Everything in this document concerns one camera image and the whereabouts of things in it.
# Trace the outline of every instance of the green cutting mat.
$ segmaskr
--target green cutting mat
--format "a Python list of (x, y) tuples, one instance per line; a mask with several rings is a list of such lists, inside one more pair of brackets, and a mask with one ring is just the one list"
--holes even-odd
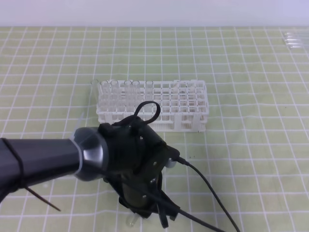
[[(211, 181), (243, 232), (309, 231), (309, 56), (290, 51), (294, 28), (0, 28), (0, 131), (66, 138), (96, 126), (90, 81), (205, 80), (205, 133), (161, 133)], [(185, 211), (224, 230), (230, 222), (206, 185), (177, 165), (164, 190)], [(179, 216), (166, 230), (129, 211), (103, 181), (66, 176), (20, 190), (0, 206), (1, 232), (201, 232)]]

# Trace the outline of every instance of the white wall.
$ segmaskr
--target white wall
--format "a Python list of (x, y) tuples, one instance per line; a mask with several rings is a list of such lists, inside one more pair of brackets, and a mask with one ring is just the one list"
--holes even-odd
[(309, 26), (308, 0), (1, 0), (0, 26)]

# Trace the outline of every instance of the white test tube rack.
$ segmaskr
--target white test tube rack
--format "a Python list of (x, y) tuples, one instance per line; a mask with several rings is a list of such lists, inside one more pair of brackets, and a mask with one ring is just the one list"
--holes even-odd
[[(149, 126), (155, 131), (185, 131), (198, 132), (206, 130), (209, 114), (207, 91), (204, 81), (153, 81), (153, 101), (161, 106), (159, 118)], [(125, 81), (118, 80), (119, 101), (109, 110), (106, 107), (110, 98), (104, 94), (100, 83), (95, 84), (98, 91), (93, 91), (97, 96), (97, 114), (100, 123), (114, 123), (134, 114), (136, 107), (146, 100), (146, 82), (139, 81), (135, 96), (130, 96), (130, 107), (127, 107), (128, 96)], [(143, 120), (152, 118), (156, 106), (143, 107), (138, 116)]]

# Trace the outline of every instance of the black cable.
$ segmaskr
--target black cable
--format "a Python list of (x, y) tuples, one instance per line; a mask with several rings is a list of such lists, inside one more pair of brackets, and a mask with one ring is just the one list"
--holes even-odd
[(145, 124), (149, 124), (149, 123), (152, 123), (152, 122), (156, 121), (156, 119), (159, 117), (159, 115), (161, 113), (160, 105), (157, 102), (155, 102), (155, 101), (144, 101), (144, 102), (142, 102), (141, 104), (138, 105), (138, 107), (136, 108), (135, 113), (134, 113), (134, 116), (137, 116), (139, 114), (141, 108), (144, 105), (151, 104), (151, 103), (156, 105), (156, 112), (155, 112), (155, 114), (154, 114), (154, 116), (152, 118), (150, 118), (147, 121), (144, 121)]
[(157, 197), (156, 195), (154, 195), (154, 194), (152, 194), (152, 193), (150, 193), (150, 192), (148, 192), (146, 190), (141, 189), (140, 187), (136, 186), (135, 184), (133, 184), (132, 182), (130, 182), (128, 180), (119, 178), (119, 177), (117, 177), (117, 176), (115, 176), (113, 174), (110, 174), (110, 173), (108, 173), (106, 171), (103, 171), (100, 168), (95, 167), (95, 166), (91, 166), (91, 169), (93, 171), (95, 171), (96, 173), (100, 173), (100, 174), (102, 174), (102, 175), (104, 175), (104, 176), (106, 176), (106, 177), (108, 177), (108, 178), (110, 178), (110, 179), (112, 179), (114, 181), (121, 182), (121, 183), (129, 186), (130, 188), (134, 189), (135, 191), (141, 193), (142, 195), (146, 195), (147, 197), (149, 197), (153, 201), (162, 204), (166, 208), (169, 208), (170, 210), (173, 210), (174, 212), (177, 212), (177, 213), (185, 216), (186, 218), (188, 218), (188, 219), (190, 219), (190, 220), (192, 220), (192, 221), (194, 221), (194, 222), (196, 222), (196, 223), (198, 223), (198, 224), (200, 224), (200, 225), (202, 225), (202, 226), (204, 226), (206, 228), (209, 228), (209, 229), (211, 229), (211, 230), (213, 230), (215, 232), (225, 232), (225, 231), (223, 231), (223, 230), (221, 230), (221, 229), (219, 229), (217, 227), (214, 227), (214, 226), (212, 226), (212, 225), (210, 225), (210, 224), (208, 224), (208, 223), (198, 219), (197, 217), (195, 217), (195, 216), (193, 216), (193, 215), (191, 215), (191, 214), (189, 214), (189, 213), (187, 213), (187, 212), (185, 212), (185, 211), (175, 207), (174, 205), (172, 205), (169, 202), (166, 202), (165, 200), (161, 199), (160, 197)]
[(9, 185), (7, 188), (3, 189), (2, 192), (0, 193), (0, 203), (4, 200), (4, 198), (10, 193), (10, 192), (14, 192), (17, 189), (20, 188), (24, 188), (26, 189), (28, 192), (32, 193), (35, 197), (37, 197), (39, 200), (41, 200), (42, 202), (50, 205), (51, 207), (53, 207), (55, 210), (61, 211), (58, 207), (56, 207), (55, 205), (51, 204), (50, 202), (48, 202), (46, 199), (44, 199), (43, 197), (41, 197), (38, 193), (36, 193), (35, 191), (33, 191), (32, 189), (30, 189), (26, 183), (25, 183), (25, 174), (24, 174), (24, 163), (23, 160), (20, 158), (19, 154), (17, 153), (17, 151), (13, 148), (13, 146), (11, 145), (11, 143), (6, 139), (6, 138), (1, 138), (1, 140), (3, 141), (3, 143), (6, 145), (6, 147), (9, 149), (9, 151), (11, 152), (11, 154), (15, 157), (15, 159), (17, 160), (18, 163), (18, 167), (19, 167), (19, 178), (14, 181), (11, 185)]
[(206, 183), (206, 185), (208, 186), (209, 190), (211, 191), (211, 193), (213, 194), (213, 196), (215, 197), (215, 199), (217, 200), (218, 204), (220, 205), (220, 207), (222, 208), (222, 210), (225, 212), (226, 216), (228, 217), (228, 219), (231, 221), (231, 223), (233, 224), (235, 230), (237, 232), (240, 232), (238, 226), (236, 225), (235, 221), (232, 219), (231, 215), (229, 214), (229, 212), (226, 210), (226, 208), (224, 207), (224, 205), (222, 204), (221, 200), (219, 199), (218, 195), (216, 194), (216, 192), (213, 190), (212, 186), (210, 185), (210, 183), (208, 182), (208, 180), (204, 177), (204, 175), (192, 164), (190, 164), (188, 161), (186, 161), (185, 159), (178, 157), (177, 162), (184, 164), (190, 168), (192, 168), (194, 171), (197, 172), (197, 174), (199, 174), (200, 177), (202, 177), (202, 179), (204, 180), (204, 182)]

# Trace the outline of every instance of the robotic arm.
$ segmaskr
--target robotic arm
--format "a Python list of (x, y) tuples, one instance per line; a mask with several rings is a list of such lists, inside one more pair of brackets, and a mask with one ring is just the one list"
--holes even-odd
[[(149, 103), (156, 104), (157, 112), (143, 121), (137, 114)], [(168, 227), (167, 216), (175, 220), (179, 212), (186, 212), (161, 189), (162, 169), (173, 167), (180, 153), (148, 126), (159, 114), (158, 103), (145, 101), (120, 122), (77, 129), (74, 139), (0, 139), (0, 202), (9, 192), (68, 174), (83, 181), (103, 178), (119, 195), (120, 204), (142, 218), (157, 213), (163, 228)]]

